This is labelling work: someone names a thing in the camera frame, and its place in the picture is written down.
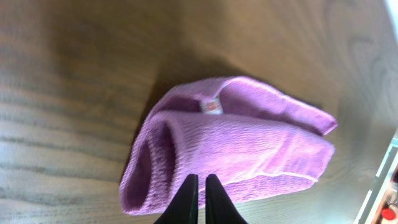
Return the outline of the purple microfiber cloth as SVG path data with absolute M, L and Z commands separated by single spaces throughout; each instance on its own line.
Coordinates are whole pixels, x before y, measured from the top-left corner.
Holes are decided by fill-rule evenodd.
M 178 85 L 145 118 L 119 194 L 129 215 L 163 212 L 186 176 L 218 176 L 235 203 L 310 188 L 335 151 L 330 114 L 249 77 Z

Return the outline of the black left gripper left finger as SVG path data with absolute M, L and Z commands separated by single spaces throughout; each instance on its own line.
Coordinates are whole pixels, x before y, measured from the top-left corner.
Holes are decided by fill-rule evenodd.
M 154 224 L 198 223 L 198 176 L 189 174 Z

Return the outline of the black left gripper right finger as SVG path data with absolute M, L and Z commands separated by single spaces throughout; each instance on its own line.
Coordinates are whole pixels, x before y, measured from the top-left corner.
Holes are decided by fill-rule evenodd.
M 215 174 L 206 178 L 206 224 L 247 224 Z

